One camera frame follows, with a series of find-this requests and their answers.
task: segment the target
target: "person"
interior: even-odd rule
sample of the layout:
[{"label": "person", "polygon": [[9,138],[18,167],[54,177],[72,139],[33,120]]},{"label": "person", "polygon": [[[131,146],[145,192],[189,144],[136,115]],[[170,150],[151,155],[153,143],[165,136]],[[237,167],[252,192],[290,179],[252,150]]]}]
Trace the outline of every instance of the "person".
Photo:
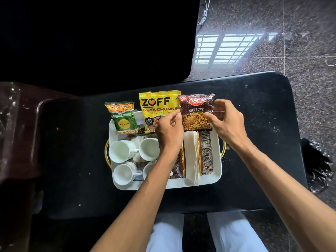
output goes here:
[{"label": "person", "polygon": [[[253,145],[245,131],[243,114],[229,100],[217,99],[215,104],[205,118],[241,157],[301,250],[336,251],[336,212]],[[156,133],[160,156],[154,168],[94,245],[93,252],[182,251],[183,215],[157,215],[183,142],[180,110],[162,118]],[[208,213],[208,221],[217,252],[267,251],[240,212]]]}]

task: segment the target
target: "white pants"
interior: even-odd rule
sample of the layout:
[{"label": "white pants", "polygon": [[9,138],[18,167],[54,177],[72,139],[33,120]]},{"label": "white pants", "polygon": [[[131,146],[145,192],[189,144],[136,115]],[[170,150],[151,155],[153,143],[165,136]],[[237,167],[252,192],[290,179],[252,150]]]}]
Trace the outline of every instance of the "white pants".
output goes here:
[{"label": "white pants", "polygon": [[[217,252],[267,251],[241,212],[207,215]],[[183,214],[158,214],[146,252],[182,252],[183,219]]]}]

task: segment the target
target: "black tabletop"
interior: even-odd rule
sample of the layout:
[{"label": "black tabletop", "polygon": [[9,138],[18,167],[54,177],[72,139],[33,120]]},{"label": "black tabletop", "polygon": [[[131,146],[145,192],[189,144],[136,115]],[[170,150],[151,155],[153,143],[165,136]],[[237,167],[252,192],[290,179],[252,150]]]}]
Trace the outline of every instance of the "black tabletop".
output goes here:
[{"label": "black tabletop", "polygon": [[[134,79],[113,82],[131,88]],[[292,89],[276,72],[157,86],[45,104],[40,116],[39,160],[45,189],[42,213],[54,219],[117,214],[134,191],[113,185],[104,146],[111,119],[104,102],[135,100],[138,93],[181,90],[184,94],[215,93],[230,99],[244,114],[247,135],[274,162],[307,186]],[[230,148],[222,159],[222,177],[210,185],[167,189],[159,212],[215,212],[272,207],[239,156]]]}]

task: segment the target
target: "yellow circle logo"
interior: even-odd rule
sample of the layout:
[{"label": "yellow circle logo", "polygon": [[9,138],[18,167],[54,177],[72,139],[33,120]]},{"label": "yellow circle logo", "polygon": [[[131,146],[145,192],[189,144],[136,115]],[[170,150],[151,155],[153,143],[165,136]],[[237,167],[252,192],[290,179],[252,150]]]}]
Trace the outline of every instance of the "yellow circle logo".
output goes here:
[{"label": "yellow circle logo", "polygon": [[118,122],[118,126],[121,127],[122,129],[128,129],[131,124],[128,120],[126,119],[121,119],[119,122]]}]

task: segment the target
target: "green packet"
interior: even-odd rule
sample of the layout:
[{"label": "green packet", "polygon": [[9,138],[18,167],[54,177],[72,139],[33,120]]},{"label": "green packet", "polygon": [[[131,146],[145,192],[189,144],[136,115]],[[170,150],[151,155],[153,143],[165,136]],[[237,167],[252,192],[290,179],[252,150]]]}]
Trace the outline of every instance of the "green packet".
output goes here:
[{"label": "green packet", "polygon": [[141,133],[134,116],[134,103],[134,101],[105,103],[111,113],[117,134]]}]

